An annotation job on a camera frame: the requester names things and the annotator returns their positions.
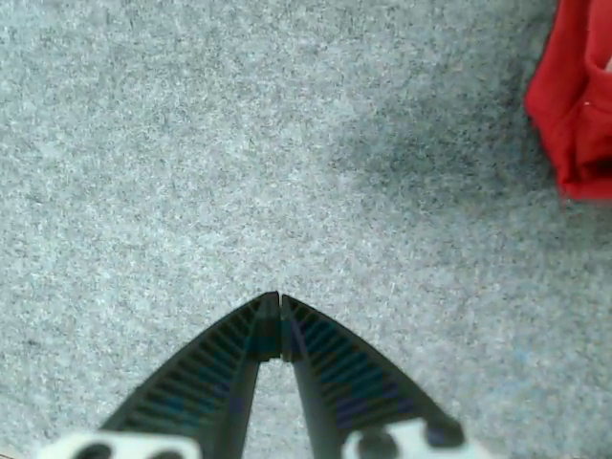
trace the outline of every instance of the red fabric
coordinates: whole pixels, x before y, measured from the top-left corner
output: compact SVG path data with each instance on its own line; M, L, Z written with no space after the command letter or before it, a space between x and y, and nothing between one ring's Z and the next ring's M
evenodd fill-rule
M612 0L559 0L525 106L568 198L612 200L610 58Z

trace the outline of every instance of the floor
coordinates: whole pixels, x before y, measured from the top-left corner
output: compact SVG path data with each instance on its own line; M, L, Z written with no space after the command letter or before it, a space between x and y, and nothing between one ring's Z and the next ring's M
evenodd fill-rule
M521 106L555 3L0 2L0 443L279 290L512 457L612 457L612 210ZM245 457L309 454L264 368Z

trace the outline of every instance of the screw hole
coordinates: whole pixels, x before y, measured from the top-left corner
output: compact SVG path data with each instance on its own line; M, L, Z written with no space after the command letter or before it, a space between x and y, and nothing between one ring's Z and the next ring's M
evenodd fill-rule
M162 451L155 454L151 459L183 459L183 454L176 451Z
M96 443L82 449L75 459L110 459L113 451L107 445Z

